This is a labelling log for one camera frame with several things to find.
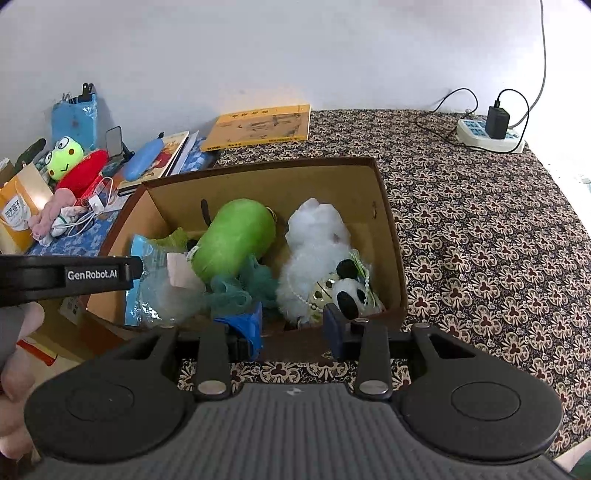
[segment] metal screw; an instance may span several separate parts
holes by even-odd
[[[366,380],[359,389],[366,395],[383,395],[388,391],[388,386],[381,380]]]
[[[219,380],[206,380],[197,386],[203,395],[220,395],[226,391],[226,384]]]

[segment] white wall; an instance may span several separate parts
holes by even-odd
[[[591,12],[579,0],[545,9],[548,82],[527,138],[552,152],[551,120],[591,108]],[[533,100],[542,73],[537,0],[13,0],[0,46],[0,157],[48,135],[52,104],[85,81],[106,101],[103,124],[137,149],[276,104],[429,108],[469,86],[484,113],[504,87]],[[471,106],[467,94],[446,104]]]

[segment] red plush toy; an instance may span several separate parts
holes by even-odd
[[[100,171],[108,160],[109,154],[105,150],[92,152],[57,182],[56,189],[69,189],[78,200],[82,200],[92,187],[92,195],[94,187],[102,180]]]

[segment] blue patterned tablecloth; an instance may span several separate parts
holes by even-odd
[[[187,156],[180,173],[202,170],[208,168],[213,161],[214,154],[203,153],[200,150],[201,143],[205,138],[199,138]],[[62,235],[55,239],[49,247],[42,247],[35,243],[28,255],[80,255],[84,257],[96,257],[105,241],[107,233],[119,216],[120,210],[99,215],[92,227],[80,235],[67,237]]]

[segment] black power adapter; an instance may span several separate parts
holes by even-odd
[[[486,126],[484,128],[488,136],[496,140],[504,139],[509,128],[509,113],[504,108],[501,108],[500,105],[501,103],[497,99],[495,106],[488,108],[488,116],[486,117]]]

